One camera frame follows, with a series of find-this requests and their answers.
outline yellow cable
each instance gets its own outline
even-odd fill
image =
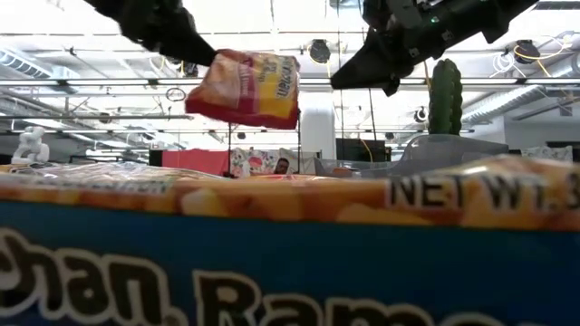
[[[366,148],[366,151],[369,152],[369,158],[371,158],[371,163],[372,163],[372,152],[371,149],[369,149],[369,147],[366,145],[366,141],[364,141],[363,139],[359,139],[362,143],[362,145]]]
[[[537,65],[540,66],[540,68],[542,69],[542,71],[546,74],[547,77],[552,78],[552,75],[550,74],[550,72],[547,71],[546,66],[539,60],[536,60]]]
[[[514,48],[514,53],[517,56],[522,57],[524,59],[528,59],[528,60],[547,60],[547,59],[550,59],[550,58],[554,58],[557,55],[560,55],[564,51],[565,48],[566,47],[563,45],[563,46],[560,47],[560,49],[558,51],[556,51],[556,53],[552,53],[552,54],[549,54],[549,55],[546,55],[546,56],[534,57],[534,56],[529,56],[529,55],[525,55],[525,54],[519,53],[517,51],[517,49],[519,49],[519,45],[516,45],[516,47]]]

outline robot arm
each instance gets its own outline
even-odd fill
[[[393,95],[401,78],[429,58],[482,32],[488,43],[538,0],[364,0],[371,27],[364,46],[331,79],[337,90],[382,88]]]
[[[20,144],[12,156],[12,164],[47,162],[50,149],[48,145],[43,144],[43,135],[44,128],[42,127],[26,127],[24,132],[19,136]],[[26,158],[23,158],[25,153],[29,154]]]
[[[115,20],[123,36],[149,51],[209,66],[216,51],[199,36],[181,0],[85,0]]]

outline snack bag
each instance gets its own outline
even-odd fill
[[[201,85],[189,94],[186,112],[247,126],[295,129],[298,70],[292,56],[220,50]]]

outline cactus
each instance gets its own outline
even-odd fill
[[[459,135],[462,91],[461,73],[455,63],[439,61],[433,70],[429,93],[429,134]]]

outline ceiling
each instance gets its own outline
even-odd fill
[[[361,19],[358,8],[344,8],[339,11],[331,8],[326,0],[183,0],[184,6],[196,18],[198,31],[215,48],[233,48],[278,52],[295,55],[301,64],[301,77],[328,78],[329,73],[338,67],[362,46],[366,25]],[[500,55],[507,46],[515,41],[531,39],[541,47],[545,66],[567,59],[580,46],[579,13],[576,10],[531,10],[512,22],[509,32],[493,44],[487,44],[481,34],[449,49],[445,56],[453,60],[466,78],[511,78],[526,76],[542,77],[537,64],[520,65],[502,62]],[[83,0],[2,0],[0,1],[0,50],[17,53],[50,72],[54,67],[66,67],[72,77],[78,78],[178,78],[179,67],[165,62],[156,53],[148,53],[137,44],[131,43],[119,34],[118,26],[112,20],[100,16]],[[320,65],[310,60],[304,49],[313,39],[325,39],[333,54],[330,64]],[[76,56],[71,55],[73,48]],[[427,61],[429,70],[435,62]],[[411,77],[424,77],[424,69],[416,67]],[[30,78],[12,68],[0,65],[0,79]],[[191,86],[180,87],[183,91]],[[183,103],[168,101],[165,96],[167,87],[157,89],[144,87],[81,87],[80,94],[68,98],[57,97],[47,88],[11,88],[12,93],[33,98],[56,109],[51,115],[65,111],[74,114],[99,114],[109,112],[120,115],[159,116],[170,113],[183,114]],[[333,102],[328,102],[329,90],[310,90],[316,95],[300,101],[301,107],[316,105],[336,108],[336,129],[371,129],[372,115],[376,129],[412,128],[412,113],[427,106],[429,96],[426,90],[399,91],[387,98],[381,91],[336,91]],[[140,96],[127,94],[139,93]],[[490,90],[474,91],[466,87],[463,92],[466,108],[489,95]],[[520,119],[531,110],[554,107],[558,101],[565,102],[572,92],[547,92],[544,99],[538,99],[526,106],[506,113],[508,119]],[[519,120],[538,122],[539,120],[571,122],[577,120],[574,104],[562,105],[573,114],[562,113],[558,108],[546,110],[533,117]],[[166,142],[177,142],[184,147],[220,149],[227,144],[227,124],[195,116],[189,120],[114,120],[103,124],[96,120],[87,121],[85,128],[91,129],[187,129],[199,130],[193,133],[168,133],[156,135]],[[238,127],[240,130],[251,130]],[[218,131],[209,135],[205,131]],[[295,147],[297,135],[288,133],[247,132],[245,139],[235,137],[236,146]],[[370,133],[355,133],[352,136],[372,138]],[[116,137],[122,141],[131,139],[139,143],[136,136]]]

